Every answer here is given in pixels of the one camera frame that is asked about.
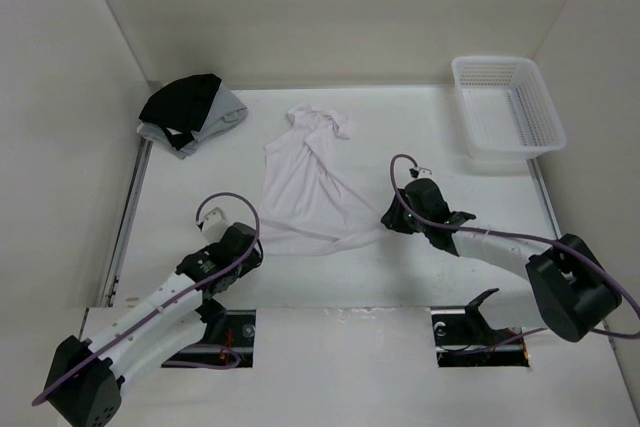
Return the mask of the white tank top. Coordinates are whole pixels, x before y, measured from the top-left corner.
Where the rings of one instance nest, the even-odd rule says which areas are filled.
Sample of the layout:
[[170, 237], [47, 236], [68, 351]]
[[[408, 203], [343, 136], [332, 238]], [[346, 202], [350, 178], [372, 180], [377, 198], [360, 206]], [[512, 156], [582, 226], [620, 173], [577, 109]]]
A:
[[259, 204], [269, 255], [324, 256], [384, 237], [378, 211], [335, 165], [335, 143], [351, 137], [345, 113], [301, 104], [290, 129], [267, 144]]

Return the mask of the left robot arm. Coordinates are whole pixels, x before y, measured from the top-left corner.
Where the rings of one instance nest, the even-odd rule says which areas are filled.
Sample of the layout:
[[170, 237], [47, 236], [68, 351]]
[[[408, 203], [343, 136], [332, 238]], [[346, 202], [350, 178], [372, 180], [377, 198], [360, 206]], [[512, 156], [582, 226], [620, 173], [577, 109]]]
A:
[[181, 350], [214, 345], [224, 334], [226, 309], [216, 295], [258, 268], [256, 231], [236, 222], [222, 237], [186, 256], [149, 297], [100, 333], [64, 339], [35, 402], [49, 403], [72, 426], [105, 426], [124, 396]]

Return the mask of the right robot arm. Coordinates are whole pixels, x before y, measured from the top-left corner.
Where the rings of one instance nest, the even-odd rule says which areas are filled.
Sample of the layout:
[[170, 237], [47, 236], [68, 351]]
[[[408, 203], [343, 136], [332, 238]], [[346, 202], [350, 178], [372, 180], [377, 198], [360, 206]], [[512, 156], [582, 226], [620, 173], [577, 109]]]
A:
[[499, 236], [474, 214], [451, 210], [428, 178], [400, 189], [381, 223], [396, 233], [420, 233], [453, 256], [480, 260], [525, 278], [541, 321], [566, 341], [581, 340], [622, 303], [621, 294], [603, 274], [581, 261], [597, 262], [580, 237], [566, 234], [548, 244], [545, 239]]

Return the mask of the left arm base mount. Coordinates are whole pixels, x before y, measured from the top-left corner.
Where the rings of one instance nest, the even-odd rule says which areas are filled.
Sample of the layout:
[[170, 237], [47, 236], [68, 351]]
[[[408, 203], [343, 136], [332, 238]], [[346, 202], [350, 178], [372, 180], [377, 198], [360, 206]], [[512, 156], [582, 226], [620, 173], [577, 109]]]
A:
[[257, 311], [221, 310], [207, 324], [204, 336], [162, 364], [163, 368], [230, 370], [251, 368]]

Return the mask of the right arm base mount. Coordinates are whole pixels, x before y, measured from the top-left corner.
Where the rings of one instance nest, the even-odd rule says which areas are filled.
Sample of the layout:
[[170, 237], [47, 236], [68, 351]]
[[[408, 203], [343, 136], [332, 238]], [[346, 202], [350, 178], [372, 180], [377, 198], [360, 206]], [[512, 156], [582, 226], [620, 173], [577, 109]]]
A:
[[523, 339], [501, 344], [521, 329], [494, 329], [480, 312], [480, 306], [498, 288], [488, 289], [464, 306], [431, 310], [436, 361], [440, 368], [529, 367]]

